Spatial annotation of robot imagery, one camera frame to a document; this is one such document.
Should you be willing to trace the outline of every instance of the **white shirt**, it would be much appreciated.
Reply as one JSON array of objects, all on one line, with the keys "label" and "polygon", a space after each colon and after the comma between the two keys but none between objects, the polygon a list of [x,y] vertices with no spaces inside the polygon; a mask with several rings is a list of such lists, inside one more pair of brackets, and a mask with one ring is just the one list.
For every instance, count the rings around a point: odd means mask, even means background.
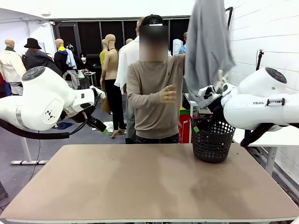
[{"label": "white shirt", "polygon": [[0,73],[8,83],[21,82],[26,72],[22,58],[18,53],[5,50],[0,54]]},{"label": "white shirt", "polygon": [[139,36],[133,41],[123,46],[119,52],[117,77],[114,85],[121,88],[127,83],[128,66],[139,60]]}]

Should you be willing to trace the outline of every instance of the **man's hand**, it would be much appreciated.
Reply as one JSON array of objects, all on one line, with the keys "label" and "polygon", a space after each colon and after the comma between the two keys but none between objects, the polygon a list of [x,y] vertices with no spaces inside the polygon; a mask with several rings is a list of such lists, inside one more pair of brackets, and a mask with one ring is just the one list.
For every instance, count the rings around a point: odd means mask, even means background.
[{"label": "man's hand", "polygon": [[177,92],[173,85],[166,86],[159,92],[159,99],[162,104],[175,104],[177,100]]}]

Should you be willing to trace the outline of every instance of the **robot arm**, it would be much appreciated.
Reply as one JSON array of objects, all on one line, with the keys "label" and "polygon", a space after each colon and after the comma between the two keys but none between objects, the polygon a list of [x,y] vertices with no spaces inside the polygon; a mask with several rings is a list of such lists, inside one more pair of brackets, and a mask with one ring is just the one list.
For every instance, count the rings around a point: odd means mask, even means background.
[{"label": "robot arm", "polygon": [[52,128],[62,114],[77,122],[105,132],[106,126],[91,116],[94,98],[105,93],[94,86],[73,90],[54,71],[36,67],[22,77],[23,96],[0,99],[0,119],[15,127],[45,131]]},{"label": "robot arm", "polygon": [[224,118],[233,127],[255,133],[254,138],[247,138],[248,145],[266,131],[299,127],[299,94],[287,94],[286,83],[277,70],[262,68],[237,87],[225,84],[222,95],[216,94],[213,86],[201,89],[199,95],[206,99],[212,118]]}]

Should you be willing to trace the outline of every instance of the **plastic basket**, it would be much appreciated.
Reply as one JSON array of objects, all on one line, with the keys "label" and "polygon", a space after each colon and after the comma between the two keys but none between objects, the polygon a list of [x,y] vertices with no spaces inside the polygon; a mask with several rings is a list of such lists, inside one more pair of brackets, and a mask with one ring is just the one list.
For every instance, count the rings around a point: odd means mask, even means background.
[{"label": "plastic basket", "polygon": [[209,163],[224,161],[228,156],[235,128],[226,121],[214,120],[196,133],[193,128],[201,120],[202,118],[191,119],[194,155]]}]

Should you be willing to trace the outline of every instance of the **white wall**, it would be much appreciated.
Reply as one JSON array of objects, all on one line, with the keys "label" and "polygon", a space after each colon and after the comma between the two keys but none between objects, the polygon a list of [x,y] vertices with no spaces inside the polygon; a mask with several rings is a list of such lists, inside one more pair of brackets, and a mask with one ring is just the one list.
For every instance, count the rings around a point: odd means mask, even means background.
[{"label": "white wall", "polygon": [[27,38],[32,37],[43,42],[46,52],[54,55],[56,47],[52,27],[49,23],[44,23],[44,25],[45,27],[39,21],[0,23],[0,52],[6,47],[4,40],[12,39],[15,42],[15,51],[23,54],[27,51],[24,48]]},{"label": "white wall", "polygon": [[150,14],[160,16],[190,15],[195,0],[11,0],[0,1],[0,8],[41,16],[51,12],[51,18],[126,18]]},{"label": "white wall", "polygon": [[[288,92],[299,93],[299,1],[225,0],[225,6],[234,7],[230,40],[236,66],[229,81],[239,84],[253,73],[256,53],[263,49],[261,67],[280,71]],[[299,183],[299,148],[279,148],[276,162]]]}]

